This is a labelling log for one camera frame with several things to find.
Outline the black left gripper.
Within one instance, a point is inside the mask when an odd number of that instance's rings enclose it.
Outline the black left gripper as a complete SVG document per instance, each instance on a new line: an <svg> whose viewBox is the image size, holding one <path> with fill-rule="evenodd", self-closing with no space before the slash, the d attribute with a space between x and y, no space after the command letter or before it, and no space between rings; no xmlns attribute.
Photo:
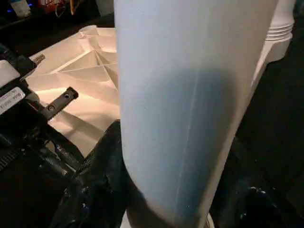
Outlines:
<svg viewBox="0 0 304 228"><path fill-rule="evenodd" d="M70 177L84 160L79 149L49 121L78 98L72 87L43 106L29 89L15 87L0 98L0 169L17 158L55 177Z"/></svg>

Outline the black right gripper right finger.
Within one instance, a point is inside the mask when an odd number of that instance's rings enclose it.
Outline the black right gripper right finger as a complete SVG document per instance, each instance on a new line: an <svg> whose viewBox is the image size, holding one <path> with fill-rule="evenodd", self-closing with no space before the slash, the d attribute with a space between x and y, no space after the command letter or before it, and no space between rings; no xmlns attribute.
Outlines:
<svg viewBox="0 0 304 228"><path fill-rule="evenodd" d="M302 228L299 215L270 185L241 142L233 142L210 214L217 228Z"/></svg>

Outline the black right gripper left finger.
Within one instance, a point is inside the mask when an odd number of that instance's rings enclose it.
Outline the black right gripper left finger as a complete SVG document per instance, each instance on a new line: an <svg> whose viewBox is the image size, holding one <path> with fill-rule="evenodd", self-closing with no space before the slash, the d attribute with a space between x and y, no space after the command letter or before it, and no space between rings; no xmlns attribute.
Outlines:
<svg viewBox="0 0 304 228"><path fill-rule="evenodd" d="M51 228L119 228L129 203L121 121L106 129L70 179Z"/></svg>

